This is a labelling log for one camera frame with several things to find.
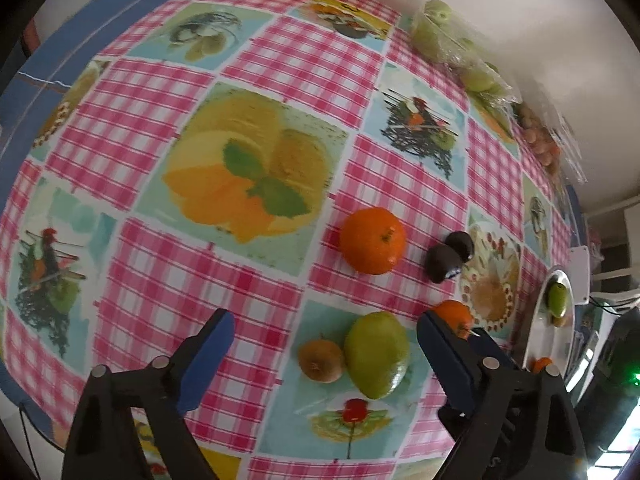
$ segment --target tablecloth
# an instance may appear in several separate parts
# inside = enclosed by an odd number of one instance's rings
[[[57,94],[22,103],[0,139],[5,155],[35,136],[12,161],[0,218],[6,368],[63,444],[91,367],[143,367],[227,308],[236,339],[186,417],[220,478],[424,472],[452,441],[417,317],[458,298],[508,349],[529,295],[567,261],[564,196],[517,124],[505,131],[470,104],[411,49],[407,17],[376,0],[153,2],[99,49],[83,47],[96,31],[65,54],[61,67],[91,58],[73,84],[39,76],[41,54],[8,89]],[[127,2],[119,27],[138,5],[150,4]],[[345,217],[365,206],[406,227],[404,258],[382,276],[354,272],[337,248]],[[476,257],[435,285],[424,253],[453,230],[472,234]],[[341,343],[375,310],[406,328],[410,371],[350,435],[340,413],[362,394],[347,375],[309,381],[296,349]]]

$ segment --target printed mint leaf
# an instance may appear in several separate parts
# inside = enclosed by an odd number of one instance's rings
[[[262,163],[249,149],[237,140],[230,140],[222,150],[226,168],[235,176],[259,180],[264,176]]]
[[[261,178],[247,194],[259,196],[264,210],[270,215],[293,218],[309,213],[300,193],[273,176]]]

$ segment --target plastic bag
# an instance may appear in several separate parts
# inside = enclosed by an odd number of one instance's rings
[[[549,97],[545,87],[530,76],[519,76],[518,86],[522,92],[523,104],[516,106],[518,122],[524,128],[527,142],[533,145],[536,152],[536,142],[532,142],[534,132],[543,137],[548,136],[558,147],[560,164],[565,171],[579,184],[587,181],[582,170],[582,154],[575,140],[574,132],[560,113],[556,104]]]
[[[497,59],[488,38],[446,3],[426,2],[414,15],[410,38],[424,59],[447,64],[485,105],[500,108],[522,100],[515,78]]]

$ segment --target small orange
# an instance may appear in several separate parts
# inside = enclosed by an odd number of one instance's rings
[[[342,256],[358,272],[384,274],[402,257],[406,234],[399,219],[383,207],[351,214],[340,231]]]
[[[433,307],[434,313],[449,325],[460,339],[467,339],[474,325],[474,317],[469,307],[456,300],[446,300]]]
[[[546,368],[547,365],[552,365],[554,362],[550,357],[541,357],[535,363],[533,363],[533,368],[531,369],[532,373],[539,374],[542,370]]]

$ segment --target screw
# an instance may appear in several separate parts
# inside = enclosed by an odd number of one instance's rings
[[[105,373],[107,373],[107,367],[105,365],[97,365],[91,370],[91,375],[96,378],[102,377]]]
[[[495,357],[485,357],[482,359],[482,364],[485,368],[489,368],[489,370],[497,370],[500,367],[500,361]]]
[[[166,355],[159,355],[155,357],[153,361],[151,361],[151,365],[153,368],[157,370],[161,370],[162,368],[166,368],[169,364],[169,358]]]
[[[558,375],[560,375],[560,369],[555,364],[547,365],[545,371],[552,377],[558,377]]]

